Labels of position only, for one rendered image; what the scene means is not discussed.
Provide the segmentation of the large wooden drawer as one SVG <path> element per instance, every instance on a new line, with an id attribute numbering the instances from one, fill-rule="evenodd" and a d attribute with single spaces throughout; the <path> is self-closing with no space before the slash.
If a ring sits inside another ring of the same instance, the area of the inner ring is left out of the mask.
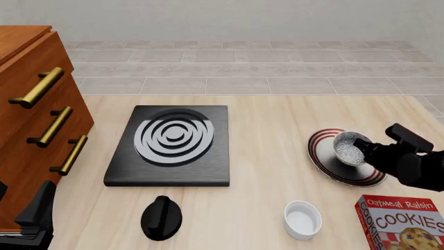
<path id="1" fill-rule="evenodd" d="M 10 98 L 25 97 L 42 78 L 40 72 L 62 68 L 65 73 L 73 70 L 72 64 L 59 35 L 44 33 L 22 51 L 0 66 L 0 148 L 24 125 L 35 110 L 9 103 Z"/>

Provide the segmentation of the plate with red rings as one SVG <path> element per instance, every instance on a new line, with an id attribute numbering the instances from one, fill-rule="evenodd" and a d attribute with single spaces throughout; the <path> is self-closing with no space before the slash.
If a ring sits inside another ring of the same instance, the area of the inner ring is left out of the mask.
<path id="1" fill-rule="evenodd" d="M 344 132 L 340 128 L 316 131 L 307 142 L 307 153 L 319 171 L 335 181 L 353 187 L 374 187 L 386 180 L 387 174 L 369 164 L 350 166 L 342 163 L 334 153 L 334 137 Z"/>

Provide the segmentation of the wooden cabinet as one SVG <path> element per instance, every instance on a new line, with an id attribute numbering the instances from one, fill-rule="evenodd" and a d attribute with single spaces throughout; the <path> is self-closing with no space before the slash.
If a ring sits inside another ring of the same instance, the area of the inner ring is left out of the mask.
<path id="1" fill-rule="evenodd" d="M 44 33 L 49 32 L 53 32 L 51 26 L 0 26 L 0 66 L 30 43 L 42 37 Z M 56 89 L 57 84 L 61 83 L 65 76 L 73 78 L 72 72 L 64 73 L 63 77 L 43 97 L 50 93 L 52 89 Z"/>

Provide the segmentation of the small wooden drawer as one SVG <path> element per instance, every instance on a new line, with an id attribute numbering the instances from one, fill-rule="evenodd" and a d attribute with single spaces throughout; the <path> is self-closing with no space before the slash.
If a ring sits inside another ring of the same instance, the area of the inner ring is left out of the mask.
<path id="1" fill-rule="evenodd" d="M 56 131 L 49 145 L 42 148 L 27 143 L 29 138 L 42 137 L 45 130 L 56 120 L 52 111 L 72 108 L 66 122 Z M 62 176 L 51 172 L 51 167 L 63 164 L 73 145 L 70 139 L 87 135 L 94 124 L 84 103 L 57 101 L 35 112 L 29 120 L 0 148 L 0 182 L 7 186 L 0 200 L 0 229 L 19 228 L 14 219 L 25 209 L 44 181 L 58 183 Z"/>

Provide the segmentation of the red cookies box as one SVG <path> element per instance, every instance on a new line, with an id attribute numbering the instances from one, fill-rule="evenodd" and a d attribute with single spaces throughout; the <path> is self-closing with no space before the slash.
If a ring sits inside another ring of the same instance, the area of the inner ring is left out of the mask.
<path id="1" fill-rule="evenodd" d="M 431 199 L 362 195 L 355 210 L 370 250 L 444 250 L 444 217 Z"/>

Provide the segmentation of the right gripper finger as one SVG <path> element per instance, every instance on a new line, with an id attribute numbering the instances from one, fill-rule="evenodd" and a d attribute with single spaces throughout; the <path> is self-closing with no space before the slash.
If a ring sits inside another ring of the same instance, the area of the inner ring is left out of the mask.
<path id="1" fill-rule="evenodd" d="M 357 138 L 354 141 L 353 146 L 358 148 L 363 154 L 369 154 L 374 148 L 374 144 L 372 142 L 361 138 Z"/>

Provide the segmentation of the medium wooden drawer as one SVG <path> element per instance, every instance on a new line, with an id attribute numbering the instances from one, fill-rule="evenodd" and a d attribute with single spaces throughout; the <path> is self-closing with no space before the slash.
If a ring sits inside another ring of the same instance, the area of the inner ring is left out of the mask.
<path id="1" fill-rule="evenodd" d="M 43 97 L 39 101 L 41 106 L 39 106 L 35 112 L 47 108 L 49 105 L 56 103 L 57 101 L 70 101 L 72 104 L 85 103 L 71 76 L 65 76 L 64 80 L 57 84 L 56 89 L 52 89 L 50 93 Z"/>

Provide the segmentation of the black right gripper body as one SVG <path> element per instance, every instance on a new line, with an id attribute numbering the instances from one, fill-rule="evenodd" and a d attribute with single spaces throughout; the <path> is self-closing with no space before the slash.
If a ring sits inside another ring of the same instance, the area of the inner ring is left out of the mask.
<path id="1" fill-rule="evenodd" d="M 396 144 L 383 145 L 370 143 L 364 149 L 364 160 L 376 170 L 398 176 L 398 161 L 404 155 L 401 147 Z"/>

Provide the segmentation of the small white ramekin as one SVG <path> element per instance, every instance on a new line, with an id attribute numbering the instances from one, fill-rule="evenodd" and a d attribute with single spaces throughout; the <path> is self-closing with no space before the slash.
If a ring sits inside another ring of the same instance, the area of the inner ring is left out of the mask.
<path id="1" fill-rule="evenodd" d="M 312 239 L 321 229 L 320 212 L 307 201 L 291 201 L 284 209 L 283 226 L 293 239 L 306 241 Z"/>

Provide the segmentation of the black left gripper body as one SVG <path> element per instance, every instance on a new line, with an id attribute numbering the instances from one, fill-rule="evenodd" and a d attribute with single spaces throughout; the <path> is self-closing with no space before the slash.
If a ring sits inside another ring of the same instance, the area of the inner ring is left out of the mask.
<path id="1" fill-rule="evenodd" d="M 53 226 L 0 229 L 0 250 L 48 250 L 52 239 Z"/>

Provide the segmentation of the round black stove knob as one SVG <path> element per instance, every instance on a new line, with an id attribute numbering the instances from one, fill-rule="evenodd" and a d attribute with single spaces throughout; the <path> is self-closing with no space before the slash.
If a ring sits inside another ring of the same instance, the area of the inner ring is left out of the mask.
<path id="1" fill-rule="evenodd" d="M 160 195 L 142 213 L 141 228 L 153 241 L 165 241 L 173 237 L 182 224 L 180 206 L 169 197 Z"/>

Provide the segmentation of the flat black stove plate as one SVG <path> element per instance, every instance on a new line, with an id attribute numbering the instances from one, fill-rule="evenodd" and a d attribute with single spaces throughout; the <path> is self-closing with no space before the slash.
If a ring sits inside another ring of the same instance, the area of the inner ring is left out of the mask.
<path id="1" fill-rule="evenodd" d="M 227 106 L 135 106 L 106 170 L 107 187 L 227 187 Z"/>

